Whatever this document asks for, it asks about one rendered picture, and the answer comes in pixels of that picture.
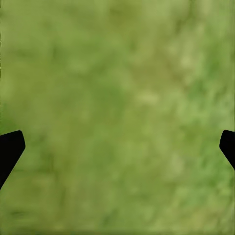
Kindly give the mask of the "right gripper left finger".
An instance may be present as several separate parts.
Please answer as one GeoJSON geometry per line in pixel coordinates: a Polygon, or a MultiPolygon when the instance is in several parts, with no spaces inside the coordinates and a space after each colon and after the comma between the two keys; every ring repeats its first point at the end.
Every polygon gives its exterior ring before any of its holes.
{"type": "Polygon", "coordinates": [[[0,136],[0,189],[25,150],[21,130],[0,136]]]}

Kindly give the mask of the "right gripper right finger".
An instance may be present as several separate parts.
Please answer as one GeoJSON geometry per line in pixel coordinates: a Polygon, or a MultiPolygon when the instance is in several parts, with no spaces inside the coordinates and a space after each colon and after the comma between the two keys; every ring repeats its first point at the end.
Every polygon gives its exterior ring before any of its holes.
{"type": "Polygon", "coordinates": [[[235,132],[224,130],[219,148],[235,170],[235,132]]]}

